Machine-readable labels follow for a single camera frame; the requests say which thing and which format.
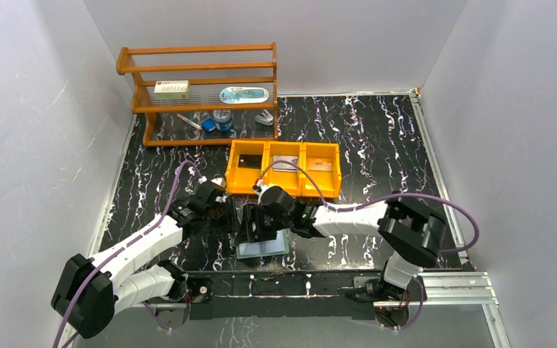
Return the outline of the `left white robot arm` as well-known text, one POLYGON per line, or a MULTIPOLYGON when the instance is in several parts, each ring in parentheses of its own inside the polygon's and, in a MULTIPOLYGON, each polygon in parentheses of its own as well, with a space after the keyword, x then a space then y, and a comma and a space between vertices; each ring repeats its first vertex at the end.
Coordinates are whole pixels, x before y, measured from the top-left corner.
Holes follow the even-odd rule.
POLYGON ((170 260, 143 269, 164 251, 201 233, 233 233, 234 200, 222 178, 203 181, 176 199, 140 231, 102 252, 72 256, 63 268, 50 305, 84 339, 99 334, 113 317, 149 299, 188 301, 188 274, 170 260))

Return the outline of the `orange wooden shelf rack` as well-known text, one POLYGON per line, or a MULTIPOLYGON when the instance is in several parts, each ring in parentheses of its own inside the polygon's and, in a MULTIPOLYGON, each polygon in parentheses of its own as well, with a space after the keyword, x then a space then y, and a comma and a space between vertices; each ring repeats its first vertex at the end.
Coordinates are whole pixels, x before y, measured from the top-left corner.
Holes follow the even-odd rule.
POLYGON ((123 47, 116 70, 133 80, 131 111, 144 119, 145 147, 226 145, 237 139, 270 141, 279 137, 277 124, 255 122, 267 109, 277 116, 278 62, 276 43, 219 46, 182 46, 132 49, 123 47), (188 80, 189 99, 159 100, 154 96, 158 80, 188 80), (229 86, 261 87, 269 98, 257 104, 225 104, 219 93, 229 86), (213 119, 213 111, 232 111, 233 129, 224 133, 197 130, 176 115, 182 114, 201 125, 213 119))

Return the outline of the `green card holder wallet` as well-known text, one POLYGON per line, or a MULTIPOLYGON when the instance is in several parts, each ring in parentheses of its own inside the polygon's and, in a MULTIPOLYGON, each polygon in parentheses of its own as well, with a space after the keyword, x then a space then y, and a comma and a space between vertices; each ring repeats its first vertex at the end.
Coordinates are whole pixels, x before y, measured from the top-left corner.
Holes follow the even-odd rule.
POLYGON ((256 257, 270 257, 289 252, 288 230, 280 230, 276 233, 276 238, 268 241, 243 242, 236 248, 236 258, 238 260, 251 259, 256 257))

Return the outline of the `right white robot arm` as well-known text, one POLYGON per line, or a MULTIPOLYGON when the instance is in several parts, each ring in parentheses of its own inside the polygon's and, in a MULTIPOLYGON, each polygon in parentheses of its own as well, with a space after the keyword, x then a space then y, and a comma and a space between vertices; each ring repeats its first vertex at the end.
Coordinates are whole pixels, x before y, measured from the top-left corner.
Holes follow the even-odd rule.
POLYGON ((288 232, 305 239, 379 236, 393 250, 379 284, 404 291, 419 272, 435 265, 446 228, 443 216, 406 194, 375 203, 331 205, 300 201, 272 186, 244 207, 236 257, 286 254, 288 232))

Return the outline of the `yellow three-compartment bin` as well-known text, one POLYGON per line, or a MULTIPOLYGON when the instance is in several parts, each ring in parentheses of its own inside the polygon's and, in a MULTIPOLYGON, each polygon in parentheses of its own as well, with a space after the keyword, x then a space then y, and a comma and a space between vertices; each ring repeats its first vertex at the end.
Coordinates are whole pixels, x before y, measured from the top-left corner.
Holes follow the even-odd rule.
POLYGON ((337 199, 342 186, 338 144, 289 141, 233 141, 226 170, 230 194, 253 194, 280 186, 294 197, 337 199))

